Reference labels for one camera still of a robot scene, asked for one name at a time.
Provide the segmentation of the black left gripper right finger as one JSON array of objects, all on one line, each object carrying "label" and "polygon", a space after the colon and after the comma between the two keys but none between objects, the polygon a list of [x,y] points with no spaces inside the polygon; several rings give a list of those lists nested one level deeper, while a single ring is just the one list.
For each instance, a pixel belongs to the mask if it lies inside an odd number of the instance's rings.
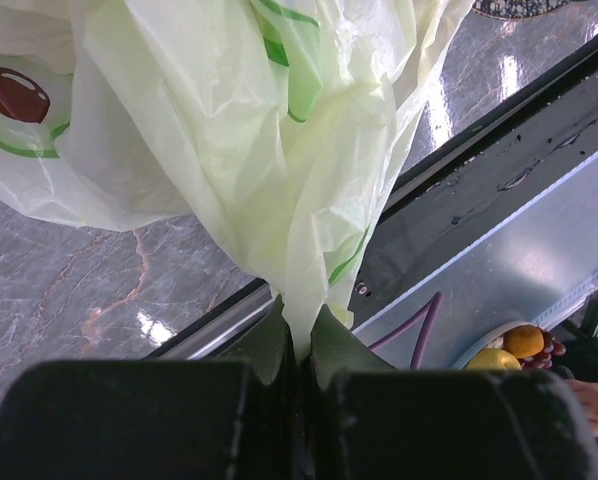
[{"label": "black left gripper right finger", "polygon": [[328,309],[309,365],[319,479],[598,479],[598,443],[553,373],[398,370]]}]

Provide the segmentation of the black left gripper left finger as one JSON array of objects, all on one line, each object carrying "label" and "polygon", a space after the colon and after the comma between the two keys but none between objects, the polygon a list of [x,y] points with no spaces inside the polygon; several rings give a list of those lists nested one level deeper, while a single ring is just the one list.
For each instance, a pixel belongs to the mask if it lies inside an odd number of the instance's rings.
[{"label": "black left gripper left finger", "polygon": [[288,479],[295,361],[281,301],[201,360],[52,361],[0,405],[0,479]]}]

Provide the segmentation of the avocado print plastic bag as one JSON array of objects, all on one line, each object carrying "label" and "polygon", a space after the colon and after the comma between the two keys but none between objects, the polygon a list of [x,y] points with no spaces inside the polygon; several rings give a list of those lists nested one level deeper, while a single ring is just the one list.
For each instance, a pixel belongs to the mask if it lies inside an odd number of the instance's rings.
[{"label": "avocado print plastic bag", "polygon": [[0,1],[0,200],[127,231],[191,213],[298,357],[364,251],[468,1]]}]

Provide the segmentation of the speckled ceramic plate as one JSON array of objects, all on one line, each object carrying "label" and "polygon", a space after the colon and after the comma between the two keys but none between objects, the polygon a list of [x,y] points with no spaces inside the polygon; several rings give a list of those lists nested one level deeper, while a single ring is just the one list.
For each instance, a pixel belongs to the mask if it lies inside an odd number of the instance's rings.
[{"label": "speckled ceramic plate", "polygon": [[472,10],[492,19],[519,21],[546,15],[569,4],[570,0],[477,0]]}]

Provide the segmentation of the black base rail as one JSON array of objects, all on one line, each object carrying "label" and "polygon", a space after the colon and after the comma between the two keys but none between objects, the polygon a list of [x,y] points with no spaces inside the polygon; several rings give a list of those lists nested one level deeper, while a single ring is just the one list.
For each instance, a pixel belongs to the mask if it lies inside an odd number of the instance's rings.
[{"label": "black base rail", "polygon": [[[516,32],[452,45],[438,87],[462,116],[459,132],[398,180],[370,241],[350,305],[355,328],[598,151],[598,33]],[[554,316],[551,327],[598,289]],[[365,343],[405,366],[455,355],[431,345],[443,295],[433,294],[378,340]]]}]

